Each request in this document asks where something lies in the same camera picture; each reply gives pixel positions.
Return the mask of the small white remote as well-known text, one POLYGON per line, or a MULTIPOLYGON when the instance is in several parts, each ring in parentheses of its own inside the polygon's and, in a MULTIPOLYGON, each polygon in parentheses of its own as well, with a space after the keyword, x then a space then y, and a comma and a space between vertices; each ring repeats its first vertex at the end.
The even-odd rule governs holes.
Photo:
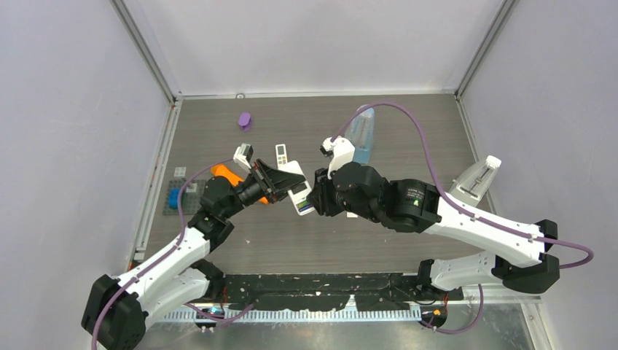
POLYGON ((286 165, 284 165, 281 168, 278 168, 279 170, 285 171, 285 172, 289 172, 289 173, 293 173, 293 174, 298 174, 298 175, 302 175, 304 182, 298 186, 296 186, 295 188, 291 189, 288 191, 288 196, 290 197, 292 204, 294 206, 294 209, 297 212, 296 209, 296 204, 301 202, 301 201, 308 201, 307 196, 310 194, 311 192, 311 188, 310 185, 306 179, 306 176, 304 175, 304 172, 302 171, 300 164, 296 161, 289 161, 286 165))

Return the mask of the white remote control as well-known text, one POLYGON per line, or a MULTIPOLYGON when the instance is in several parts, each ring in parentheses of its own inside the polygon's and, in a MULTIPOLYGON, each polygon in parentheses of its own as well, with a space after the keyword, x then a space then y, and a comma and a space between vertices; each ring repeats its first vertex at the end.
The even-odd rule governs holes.
POLYGON ((289 162, 285 144, 277 144, 275 146, 275 157, 276 157, 278 168, 283 167, 289 162))

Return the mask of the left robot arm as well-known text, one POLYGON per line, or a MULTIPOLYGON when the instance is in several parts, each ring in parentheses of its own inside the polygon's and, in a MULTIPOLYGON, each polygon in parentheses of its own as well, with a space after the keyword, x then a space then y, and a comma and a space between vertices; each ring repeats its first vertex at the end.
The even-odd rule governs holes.
POLYGON ((81 321, 91 348, 134 349, 153 323, 181 304, 218 300, 224 276, 205 258, 233 231, 231 217, 261 198, 282 201, 305 181, 300 169, 273 168, 260 159, 237 185, 223 176, 208 179, 200 209, 181 221, 169 244, 137 267, 93 282, 81 321))

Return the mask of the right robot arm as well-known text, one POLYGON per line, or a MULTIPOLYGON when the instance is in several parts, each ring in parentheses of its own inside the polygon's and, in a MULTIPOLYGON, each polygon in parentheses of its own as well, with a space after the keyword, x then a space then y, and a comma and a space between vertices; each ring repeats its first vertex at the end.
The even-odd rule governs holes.
POLYGON ((399 233, 425 233, 462 241, 482 251, 451 260, 420 263, 416 289, 425 299, 475 284, 500 283, 516 292, 541 294, 559 278, 559 259, 544 237, 558 227, 544 219, 523 224, 441 196, 417 179, 388 180, 373 167, 352 162, 328 175, 315 173, 309 202, 321 216, 346 211, 399 233))

